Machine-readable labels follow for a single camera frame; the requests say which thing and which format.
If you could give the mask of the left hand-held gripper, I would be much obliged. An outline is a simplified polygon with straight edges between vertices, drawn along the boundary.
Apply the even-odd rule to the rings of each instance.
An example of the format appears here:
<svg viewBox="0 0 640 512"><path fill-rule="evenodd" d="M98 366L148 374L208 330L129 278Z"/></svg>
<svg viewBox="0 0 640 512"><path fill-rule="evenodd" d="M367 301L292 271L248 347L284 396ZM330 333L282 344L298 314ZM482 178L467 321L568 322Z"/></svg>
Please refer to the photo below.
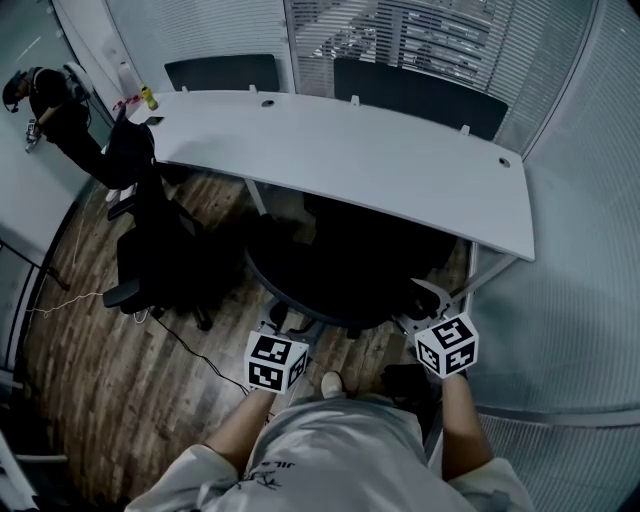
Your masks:
<svg viewBox="0 0 640 512"><path fill-rule="evenodd" d="M276 326L261 321L258 330L250 332L245 349L244 376L248 386L275 394L287 393L306 370L307 344L318 343L324 330L324 323L309 320L297 330L299 342L274 335L278 333Z"/></svg>

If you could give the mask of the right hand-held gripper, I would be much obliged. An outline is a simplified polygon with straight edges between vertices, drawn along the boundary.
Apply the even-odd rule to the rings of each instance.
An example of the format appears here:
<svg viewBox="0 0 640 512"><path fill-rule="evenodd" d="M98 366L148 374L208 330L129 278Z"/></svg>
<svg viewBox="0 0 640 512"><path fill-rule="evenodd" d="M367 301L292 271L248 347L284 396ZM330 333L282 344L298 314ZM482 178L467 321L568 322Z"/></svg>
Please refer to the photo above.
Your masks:
<svg viewBox="0 0 640 512"><path fill-rule="evenodd" d="M464 372L477 362L479 352L479 334L470 317L466 312L456 315L457 306L444 288L422 279L412 281L437 296L432 319L454 317L427 329L424 319L415 320L405 314L396 315L394 322L404 335L418 332L414 336L417 359L430 372L441 379Z"/></svg>

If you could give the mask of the black mesh office chair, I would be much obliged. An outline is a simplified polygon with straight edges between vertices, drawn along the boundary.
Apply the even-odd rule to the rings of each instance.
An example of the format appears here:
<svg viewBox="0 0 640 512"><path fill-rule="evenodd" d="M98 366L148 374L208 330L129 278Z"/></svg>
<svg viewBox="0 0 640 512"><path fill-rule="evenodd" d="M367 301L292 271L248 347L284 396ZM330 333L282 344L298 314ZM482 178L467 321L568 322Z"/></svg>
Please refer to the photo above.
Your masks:
<svg viewBox="0 0 640 512"><path fill-rule="evenodd" d="M250 269L275 298L267 310L272 328L280 330L291 310L352 338L400 315L436 317L441 299L418 282L444 268L456 236L346 202L303 198L315 219L312 241L295 240L284 222L263 214L246 243Z"/></svg>

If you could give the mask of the person's right forearm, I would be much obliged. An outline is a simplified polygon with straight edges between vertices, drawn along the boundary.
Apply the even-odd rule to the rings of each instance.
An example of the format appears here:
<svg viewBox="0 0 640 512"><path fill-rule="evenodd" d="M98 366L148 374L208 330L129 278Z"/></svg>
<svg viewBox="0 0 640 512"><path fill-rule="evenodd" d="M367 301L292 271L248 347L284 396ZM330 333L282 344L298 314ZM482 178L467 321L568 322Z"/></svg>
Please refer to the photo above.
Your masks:
<svg viewBox="0 0 640 512"><path fill-rule="evenodd" d="M442 381L442 477L451 481L494 459L481 426L468 380L455 374Z"/></svg>

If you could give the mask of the person's left forearm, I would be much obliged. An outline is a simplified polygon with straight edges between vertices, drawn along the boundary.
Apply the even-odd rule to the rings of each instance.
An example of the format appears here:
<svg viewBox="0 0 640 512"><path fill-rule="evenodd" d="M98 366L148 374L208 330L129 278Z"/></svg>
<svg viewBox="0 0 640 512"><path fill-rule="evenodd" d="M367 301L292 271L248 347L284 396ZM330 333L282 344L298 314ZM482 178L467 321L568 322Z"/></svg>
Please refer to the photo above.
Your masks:
<svg viewBox="0 0 640 512"><path fill-rule="evenodd" d="M242 474L275 401L274 393L252 390L226 417L204 445Z"/></svg>

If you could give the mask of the black office chair with jacket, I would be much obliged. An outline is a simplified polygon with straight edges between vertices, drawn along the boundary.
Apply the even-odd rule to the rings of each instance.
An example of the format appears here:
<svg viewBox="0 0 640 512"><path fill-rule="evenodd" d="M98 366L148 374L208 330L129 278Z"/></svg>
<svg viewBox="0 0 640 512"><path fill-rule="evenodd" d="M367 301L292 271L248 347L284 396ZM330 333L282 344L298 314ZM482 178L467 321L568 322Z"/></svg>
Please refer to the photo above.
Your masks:
<svg viewBox="0 0 640 512"><path fill-rule="evenodd" d="M117 241L118 284L103 293L103 305L124 314L149 309L155 318L176 308L190 312L200 330L210 330L202 297L203 226L167 197L149 126L129 121L121 108L105 156L117 169L132 172L137 183L136 192L107 215L113 221L129 214L134 227Z"/></svg>

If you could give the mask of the person's beige shoe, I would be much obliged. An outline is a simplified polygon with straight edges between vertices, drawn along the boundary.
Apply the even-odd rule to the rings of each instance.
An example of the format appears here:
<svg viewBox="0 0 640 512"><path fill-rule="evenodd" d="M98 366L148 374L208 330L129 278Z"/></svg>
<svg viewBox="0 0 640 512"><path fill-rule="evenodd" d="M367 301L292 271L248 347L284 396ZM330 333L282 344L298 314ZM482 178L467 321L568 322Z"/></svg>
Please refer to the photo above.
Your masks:
<svg viewBox="0 0 640 512"><path fill-rule="evenodd" d="M340 374L336 371L326 372L321 380L321 394L324 399L345 396L345 388Z"/></svg>

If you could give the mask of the person's white printed t-shirt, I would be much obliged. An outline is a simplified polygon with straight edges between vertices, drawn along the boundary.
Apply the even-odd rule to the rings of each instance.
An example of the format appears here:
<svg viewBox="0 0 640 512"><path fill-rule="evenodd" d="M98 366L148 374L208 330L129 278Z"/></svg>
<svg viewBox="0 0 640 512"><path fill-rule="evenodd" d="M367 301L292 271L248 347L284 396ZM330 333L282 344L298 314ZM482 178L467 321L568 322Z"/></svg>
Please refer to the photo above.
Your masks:
<svg viewBox="0 0 640 512"><path fill-rule="evenodd" d="M126 512L534 512L495 458L444 481L416 417L372 400L324 399L279 413L240 475L204 445L185 450Z"/></svg>

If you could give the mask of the long white desk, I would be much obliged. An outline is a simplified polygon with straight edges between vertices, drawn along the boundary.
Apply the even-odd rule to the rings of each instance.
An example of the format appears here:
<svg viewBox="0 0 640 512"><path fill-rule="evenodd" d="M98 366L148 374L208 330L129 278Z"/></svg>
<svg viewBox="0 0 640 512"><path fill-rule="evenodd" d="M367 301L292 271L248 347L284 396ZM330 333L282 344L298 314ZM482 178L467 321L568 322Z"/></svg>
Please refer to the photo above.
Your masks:
<svg viewBox="0 0 640 512"><path fill-rule="evenodd" d="M521 157L465 130L287 93L157 95L159 161L340 200L535 258Z"/></svg>

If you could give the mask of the wide black desk partition panel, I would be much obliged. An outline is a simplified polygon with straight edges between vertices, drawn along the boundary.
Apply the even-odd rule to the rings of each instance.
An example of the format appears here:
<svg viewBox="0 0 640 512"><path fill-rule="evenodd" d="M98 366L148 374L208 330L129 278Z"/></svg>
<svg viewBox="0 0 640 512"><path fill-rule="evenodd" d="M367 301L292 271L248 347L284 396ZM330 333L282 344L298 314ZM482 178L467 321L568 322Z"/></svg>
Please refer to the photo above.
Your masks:
<svg viewBox="0 0 640 512"><path fill-rule="evenodd" d="M334 96L362 105L391 110L460 130L491 141L508 110L501 100L453 82L354 59L333 61Z"/></svg>

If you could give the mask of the small black desk partition panel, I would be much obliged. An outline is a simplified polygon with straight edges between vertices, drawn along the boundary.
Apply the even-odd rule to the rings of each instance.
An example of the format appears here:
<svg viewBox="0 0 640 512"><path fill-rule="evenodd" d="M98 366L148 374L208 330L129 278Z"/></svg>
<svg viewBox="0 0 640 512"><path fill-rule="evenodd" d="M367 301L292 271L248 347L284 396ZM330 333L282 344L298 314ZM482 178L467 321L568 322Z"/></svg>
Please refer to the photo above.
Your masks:
<svg viewBox="0 0 640 512"><path fill-rule="evenodd" d="M166 63L165 71L176 91L279 92L276 61L271 54L245 54L188 59Z"/></svg>

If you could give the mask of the white window blinds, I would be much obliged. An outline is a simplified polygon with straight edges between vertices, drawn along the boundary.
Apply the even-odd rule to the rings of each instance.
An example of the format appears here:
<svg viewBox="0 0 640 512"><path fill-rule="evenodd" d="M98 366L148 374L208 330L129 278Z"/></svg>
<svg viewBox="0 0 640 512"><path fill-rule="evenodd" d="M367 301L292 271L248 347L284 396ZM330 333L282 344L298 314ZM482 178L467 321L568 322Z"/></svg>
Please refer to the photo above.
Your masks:
<svg viewBox="0 0 640 512"><path fill-rule="evenodd" d="M338 58L428 74L508 105L562 71L593 0L284 0L296 89L331 97Z"/></svg>

